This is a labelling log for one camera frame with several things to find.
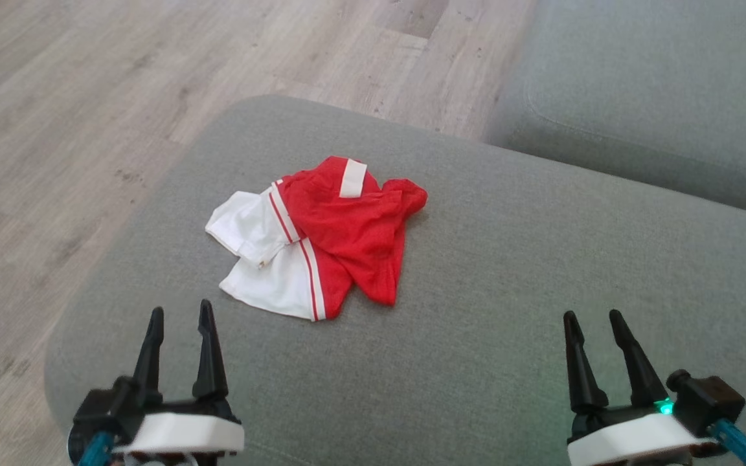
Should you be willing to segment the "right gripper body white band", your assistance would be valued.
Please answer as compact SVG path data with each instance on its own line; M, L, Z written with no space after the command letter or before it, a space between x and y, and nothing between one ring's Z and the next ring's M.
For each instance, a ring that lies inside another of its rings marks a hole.
M666 398L575 416L567 454L571 465L690 465L718 454L714 439L699 438L673 416Z

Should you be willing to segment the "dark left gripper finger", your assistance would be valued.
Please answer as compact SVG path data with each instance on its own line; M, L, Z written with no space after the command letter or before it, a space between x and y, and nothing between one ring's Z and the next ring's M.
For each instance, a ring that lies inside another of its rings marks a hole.
M164 310L155 307L151 312L133 378L139 385L137 404L142 407L158 405L163 395L158 390L160 349L164 339Z
M209 299L201 299L198 331L202 342L198 375L192 387L192 395L198 400L226 398L229 387L224 357L220 348L214 310Z

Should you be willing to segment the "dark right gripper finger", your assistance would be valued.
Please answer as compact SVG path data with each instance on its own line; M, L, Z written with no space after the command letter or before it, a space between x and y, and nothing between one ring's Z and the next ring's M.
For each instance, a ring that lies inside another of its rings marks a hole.
M655 372L642 346L630 330L619 310L609 312L609 321L614 341L624 354L627 375L631 387L630 402L636 408L654 407L669 401L669 396L661 379Z
M569 403L574 412L601 410L609 405L609 398L601 390L593 375L586 351L584 335L577 316L572 311L563 314L565 353L569 386Z

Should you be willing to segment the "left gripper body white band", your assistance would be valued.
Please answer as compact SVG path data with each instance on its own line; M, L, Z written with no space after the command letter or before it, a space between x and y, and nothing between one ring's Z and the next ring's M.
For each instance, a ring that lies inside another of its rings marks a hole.
M245 448L245 429L224 398L160 405L134 416L113 443L115 465L216 465Z

